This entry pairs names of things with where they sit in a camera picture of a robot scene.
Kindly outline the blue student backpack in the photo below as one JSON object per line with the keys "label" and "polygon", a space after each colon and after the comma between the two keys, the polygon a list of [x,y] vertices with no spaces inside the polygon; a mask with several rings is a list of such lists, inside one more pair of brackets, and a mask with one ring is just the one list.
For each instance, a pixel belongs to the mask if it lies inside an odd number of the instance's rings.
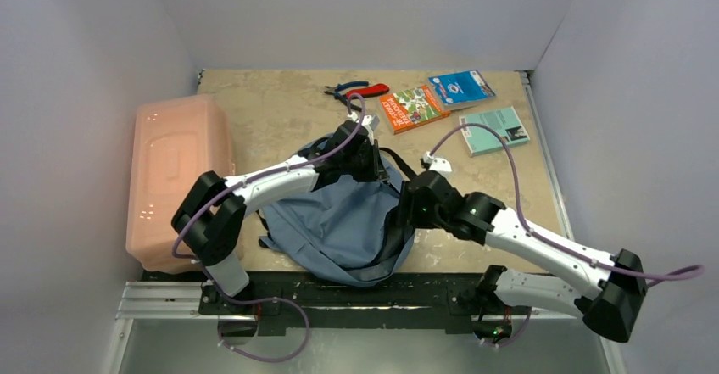
{"label": "blue student backpack", "polygon": [[316,192],[258,210],[267,231],[260,245],[287,255],[326,281],[372,287],[388,279],[408,258],[415,229],[387,224],[399,202],[407,166],[396,166],[388,151],[380,158],[389,176],[386,183],[341,176]]}

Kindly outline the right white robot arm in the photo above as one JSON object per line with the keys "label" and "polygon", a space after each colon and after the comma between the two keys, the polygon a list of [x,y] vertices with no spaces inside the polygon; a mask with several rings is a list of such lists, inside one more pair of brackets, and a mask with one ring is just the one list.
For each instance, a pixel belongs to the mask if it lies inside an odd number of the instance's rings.
{"label": "right white robot arm", "polygon": [[583,247],[521,220],[517,210],[485,193],[459,193],[432,170],[402,183],[386,228],[390,232],[442,229],[459,240],[503,250],[541,268],[537,274],[490,265],[472,294],[459,298],[482,314],[504,307],[551,310],[580,319],[603,338],[625,343],[648,292],[635,253]]}

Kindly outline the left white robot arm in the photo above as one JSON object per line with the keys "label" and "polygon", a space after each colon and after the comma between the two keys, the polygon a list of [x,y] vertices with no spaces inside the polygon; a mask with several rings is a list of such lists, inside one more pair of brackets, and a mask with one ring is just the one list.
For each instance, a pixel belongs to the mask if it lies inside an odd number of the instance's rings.
{"label": "left white robot arm", "polygon": [[176,241],[201,265],[220,291],[220,303],[233,314],[253,302],[250,278],[236,253],[248,215],[303,193],[322,191],[342,179],[358,183],[389,179],[379,154],[371,115],[351,114],[316,148],[306,148],[263,170],[221,177],[201,174],[171,218]]}

